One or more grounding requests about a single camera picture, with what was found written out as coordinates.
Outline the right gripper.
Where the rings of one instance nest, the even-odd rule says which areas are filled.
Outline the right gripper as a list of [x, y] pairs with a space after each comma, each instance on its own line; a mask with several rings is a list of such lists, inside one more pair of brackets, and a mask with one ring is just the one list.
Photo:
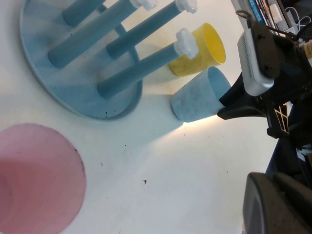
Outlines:
[[253, 41], [253, 96], [240, 73], [233, 86], [219, 99], [224, 119], [266, 117], [267, 134], [273, 138], [290, 135], [285, 105], [312, 95], [311, 42], [286, 38], [257, 38]]

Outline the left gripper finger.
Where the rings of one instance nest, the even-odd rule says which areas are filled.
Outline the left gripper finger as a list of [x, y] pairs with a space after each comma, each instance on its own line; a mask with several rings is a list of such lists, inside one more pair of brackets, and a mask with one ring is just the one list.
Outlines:
[[243, 220], [245, 234], [310, 234], [312, 190], [283, 173], [249, 173]]

